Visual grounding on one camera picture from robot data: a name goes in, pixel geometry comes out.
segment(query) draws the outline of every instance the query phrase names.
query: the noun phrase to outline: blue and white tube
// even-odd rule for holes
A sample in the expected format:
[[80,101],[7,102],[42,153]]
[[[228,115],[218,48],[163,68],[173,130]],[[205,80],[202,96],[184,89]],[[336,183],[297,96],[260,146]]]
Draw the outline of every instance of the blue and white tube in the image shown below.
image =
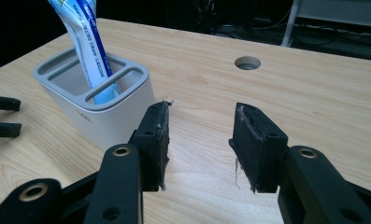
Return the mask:
[[[74,43],[90,89],[112,76],[106,52],[97,31],[96,0],[48,0]],[[120,93],[115,83],[94,96],[97,105]]]

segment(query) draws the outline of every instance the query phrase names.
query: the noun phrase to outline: light wood surface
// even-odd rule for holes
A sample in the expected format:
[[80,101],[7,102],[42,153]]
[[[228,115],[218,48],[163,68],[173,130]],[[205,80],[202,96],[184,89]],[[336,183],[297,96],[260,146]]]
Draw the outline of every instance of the light wood surface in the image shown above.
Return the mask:
[[[156,101],[170,107],[166,191],[144,194],[145,223],[282,223],[277,194],[253,194],[235,173],[235,103],[257,106],[289,146],[323,152],[348,181],[371,190],[371,61],[99,19],[107,52],[150,70]],[[0,95],[21,111],[21,135],[0,138],[0,202],[35,178],[63,187],[99,169],[104,150],[82,137],[34,80],[32,70],[71,47],[61,36],[0,68]],[[256,70],[235,59],[253,56]]]

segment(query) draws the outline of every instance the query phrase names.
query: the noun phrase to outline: gray plastic holder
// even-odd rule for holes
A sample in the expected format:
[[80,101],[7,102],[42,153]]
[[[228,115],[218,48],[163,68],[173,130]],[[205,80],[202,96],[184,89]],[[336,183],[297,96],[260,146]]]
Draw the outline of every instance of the gray plastic holder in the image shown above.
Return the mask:
[[[38,65],[34,78],[60,106],[80,133],[102,149],[127,143],[147,108],[155,103],[149,70],[107,53],[113,75],[90,89],[74,49]],[[116,83],[121,94],[100,105],[93,97]]]

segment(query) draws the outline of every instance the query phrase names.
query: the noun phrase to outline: wooden tabletop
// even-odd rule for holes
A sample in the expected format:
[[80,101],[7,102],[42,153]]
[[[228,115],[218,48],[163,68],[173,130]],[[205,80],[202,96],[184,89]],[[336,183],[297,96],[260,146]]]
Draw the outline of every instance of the wooden tabletop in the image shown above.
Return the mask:
[[[145,223],[282,223],[277,194],[253,194],[235,173],[235,104],[259,107],[289,138],[323,152],[348,181],[371,190],[371,61],[121,21],[98,20],[107,52],[144,64],[156,101],[170,107],[166,191],[144,194]],[[0,202],[35,178],[68,186],[99,169],[104,150],[81,136],[32,70],[72,46],[63,35],[0,68],[0,95],[21,100],[0,121]],[[260,60],[242,70],[235,60]]]

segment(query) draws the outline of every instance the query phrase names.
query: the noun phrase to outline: wooden table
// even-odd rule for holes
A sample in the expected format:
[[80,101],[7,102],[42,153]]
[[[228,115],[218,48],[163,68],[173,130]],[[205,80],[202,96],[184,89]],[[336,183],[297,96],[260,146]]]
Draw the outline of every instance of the wooden table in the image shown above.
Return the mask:
[[[145,223],[281,223],[277,194],[253,194],[235,173],[235,104],[263,110],[289,146],[323,152],[350,182],[371,190],[371,61],[177,30],[98,20],[106,51],[150,70],[156,101],[170,107],[166,191],[144,194]],[[31,179],[63,187],[99,169],[104,150],[81,136],[32,76],[72,45],[61,36],[0,68],[0,95],[21,111],[21,135],[0,138],[0,202]],[[255,70],[235,60],[252,56]]]

